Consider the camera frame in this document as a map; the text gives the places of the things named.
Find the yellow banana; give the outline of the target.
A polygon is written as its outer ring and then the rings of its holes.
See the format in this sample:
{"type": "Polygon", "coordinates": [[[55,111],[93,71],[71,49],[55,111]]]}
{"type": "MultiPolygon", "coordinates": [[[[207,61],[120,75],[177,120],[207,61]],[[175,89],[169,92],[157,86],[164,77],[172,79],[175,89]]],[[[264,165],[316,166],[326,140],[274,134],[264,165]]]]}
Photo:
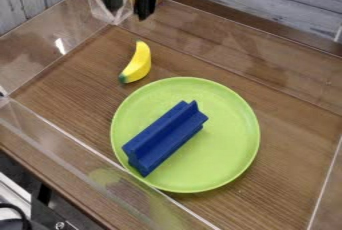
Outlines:
{"type": "Polygon", "coordinates": [[[151,70],[151,49],[145,42],[136,41],[135,53],[121,73],[119,81],[124,84],[143,79],[151,70]]]}

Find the green round plate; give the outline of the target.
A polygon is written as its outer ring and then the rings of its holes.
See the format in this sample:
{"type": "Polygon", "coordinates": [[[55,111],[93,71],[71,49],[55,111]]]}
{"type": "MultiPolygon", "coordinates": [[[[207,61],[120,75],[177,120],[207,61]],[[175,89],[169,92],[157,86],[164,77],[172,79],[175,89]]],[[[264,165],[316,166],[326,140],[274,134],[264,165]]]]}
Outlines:
{"type": "Polygon", "coordinates": [[[254,111],[226,86],[203,78],[173,77],[140,87],[120,104],[111,123],[116,158],[131,174],[155,188],[176,193],[212,190],[248,168],[259,149],[254,111]],[[123,145],[180,102],[196,101],[208,117],[202,130],[143,177],[128,164],[123,145]]]}

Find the blue plastic block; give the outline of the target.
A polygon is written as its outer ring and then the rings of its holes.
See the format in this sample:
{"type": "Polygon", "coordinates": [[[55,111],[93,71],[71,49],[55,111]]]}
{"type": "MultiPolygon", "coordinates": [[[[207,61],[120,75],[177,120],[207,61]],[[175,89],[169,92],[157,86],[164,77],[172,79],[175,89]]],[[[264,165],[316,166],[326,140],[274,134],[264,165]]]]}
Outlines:
{"type": "Polygon", "coordinates": [[[123,145],[128,164],[145,177],[202,130],[208,117],[196,101],[180,101],[123,145]]]}

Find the clear acrylic enclosure wall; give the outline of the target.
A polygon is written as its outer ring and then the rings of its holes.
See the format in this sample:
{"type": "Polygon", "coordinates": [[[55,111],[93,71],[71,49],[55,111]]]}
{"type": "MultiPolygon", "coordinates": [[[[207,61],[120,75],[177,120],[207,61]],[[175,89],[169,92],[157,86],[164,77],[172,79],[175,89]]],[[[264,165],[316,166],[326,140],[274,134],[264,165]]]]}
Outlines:
{"type": "Polygon", "coordinates": [[[342,48],[326,52],[175,0],[115,23],[63,0],[0,36],[0,151],[109,230],[342,230],[342,48]],[[148,75],[121,83],[136,41],[148,75]],[[256,156],[223,186],[168,192],[120,164],[111,123],[165,78],[231,89],[258,119],[256,156]]]}

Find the black metal bracket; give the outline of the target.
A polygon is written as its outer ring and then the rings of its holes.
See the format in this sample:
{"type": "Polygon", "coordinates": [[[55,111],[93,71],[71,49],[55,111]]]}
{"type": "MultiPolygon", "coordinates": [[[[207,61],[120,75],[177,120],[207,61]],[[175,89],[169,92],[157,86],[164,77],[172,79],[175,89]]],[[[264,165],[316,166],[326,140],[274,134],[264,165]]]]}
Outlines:
{"type": "Polygon", "coordinates": [[[47,230],[79,230],[76,226],[36,198],[31,199],[31,220],[44,226],[47,230]]]}

